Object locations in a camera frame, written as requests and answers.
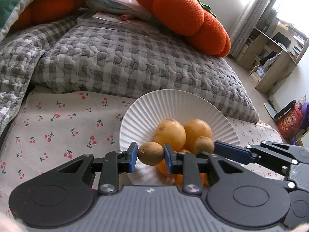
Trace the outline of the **small orange kumquat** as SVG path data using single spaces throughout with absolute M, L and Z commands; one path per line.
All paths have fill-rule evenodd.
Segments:
M 208 181 L 207 181 L 207 174 L 205 173 L 200 173 L 199 174 L 200 178 L 201 178 L 201 183 L 204 186 L 208 186 Z M 175 177 L 175 185 L 178 185 L 180 188 L 182 187 L 182 182 L 183 182 L 183 175 L 181 174 L 177 174 Z

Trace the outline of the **orange tangerine with stem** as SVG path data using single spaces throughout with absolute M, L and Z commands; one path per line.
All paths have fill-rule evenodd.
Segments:
M 158 172 L 166 177 L 171 177 L 172 175 L 168 173 L 166 168 L 165 160 L 163 159 L 159 164 L 155 166 Z

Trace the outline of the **small brown longan fruit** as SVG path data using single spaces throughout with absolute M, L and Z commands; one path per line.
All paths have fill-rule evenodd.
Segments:
M 205 151 L 210 154 L 213 154 L 214 149 L 215 149 L 215 145 L 212 139 L 205 137 L 205 136 L 201 136 L 197 138 L 195 142 L 193 153 L 197 155 Z

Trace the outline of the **large yellow round fruit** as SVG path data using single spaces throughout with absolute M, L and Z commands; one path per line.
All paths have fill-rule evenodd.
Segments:
M 186 132 L 186 143 L 184 148 L 193 152 L 196 140 L 201 137 L 212 139 L 212 130 L 208 123 L 200 119 L 193 119 L 184 125 Z

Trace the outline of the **small brown longan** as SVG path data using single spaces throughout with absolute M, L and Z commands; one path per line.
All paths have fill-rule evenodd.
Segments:
M 147 142 L 138 149 L 138 159 L 145 165 L 158 165 L 164 158 L 163 147 L 156 142 Z

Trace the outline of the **white ribbed plate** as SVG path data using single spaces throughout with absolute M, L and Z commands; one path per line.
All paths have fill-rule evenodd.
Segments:
M 201 119 L 210 125 L 214 141 L 240 145 L 239 137 L 230 121 L 205 99 L 180 90 L 157 90 L 135 100 L 121 121 L 119 147 L 126 151 L 132 142 L 141 146 L 153 141 L 154 131 L 165 119 L 186 124 Z

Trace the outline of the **red printed bag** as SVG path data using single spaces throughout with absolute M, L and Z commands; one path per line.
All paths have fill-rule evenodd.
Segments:
M 277 128 L 281 136 L 288 139 L 301 125 L 303 114 L 297 103 L 293 103 L 292 107 L 277 121 Z

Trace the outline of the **cherry print cloth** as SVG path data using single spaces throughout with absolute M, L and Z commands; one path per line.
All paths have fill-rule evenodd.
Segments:
M 121 121 L 134 101 L 91 92 L 31 92 L 1 146 L 1 212 L 11 214 L 9 196 L 23 182 L 82 154 L 99 158 L 120 150 Z M 267 123 L 227 119 L 241 147 L 263 140 L 281 142 Z

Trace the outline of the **wooden shelf unit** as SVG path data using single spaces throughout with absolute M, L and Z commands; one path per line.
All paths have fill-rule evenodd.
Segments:
M 308 48 L 308 35 L 278 18 L 263 26 L 254 28 L 236 61 L 249 71 L 254 88 L 266 94 L 296 68 Z

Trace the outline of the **grey checkered quilt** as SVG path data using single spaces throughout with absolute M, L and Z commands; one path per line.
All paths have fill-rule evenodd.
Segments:
M 259 114 L 223 58 L 200 53 L 179 38 L 82 26 L 72 15 L 1 42 L 1 129 L 17 115 L 27 87 L 57 93 L 91 91 L 139 98 L 159 89 L 202 97 L 225 116 L 256 123 Z

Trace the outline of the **white curtain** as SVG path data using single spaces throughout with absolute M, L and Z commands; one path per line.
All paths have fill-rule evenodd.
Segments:
M 262 18 L 265 9 L 275 0 L 250 0 L 245 10 L 234 23 L 230 31 L 231 49 L 229 54 L 237 57 L 256 24 Z

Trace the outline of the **orange pumpkin plush cushion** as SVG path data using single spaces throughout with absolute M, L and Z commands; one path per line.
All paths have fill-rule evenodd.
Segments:
M 230 37 L 200 0 L 136 0 L 145 10 L 178 35 L 186 37 L 192 47 L 206 55 L 225 57 L 230 52 Z

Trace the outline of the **pink pastel folded fabric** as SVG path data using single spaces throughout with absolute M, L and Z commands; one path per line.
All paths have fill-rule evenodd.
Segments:
M 77 21 L 82 25 L 132 24 L 159 25 L 158 19 L 136 0 L 85 0 L 89 10 Z

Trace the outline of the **orange red cushion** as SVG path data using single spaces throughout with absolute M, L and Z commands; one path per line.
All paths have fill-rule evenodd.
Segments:
M 9 31 L 17 32 L 30 26 L 50 23 L 85 6 L 85 0 L 34 0 L 19 15 Z

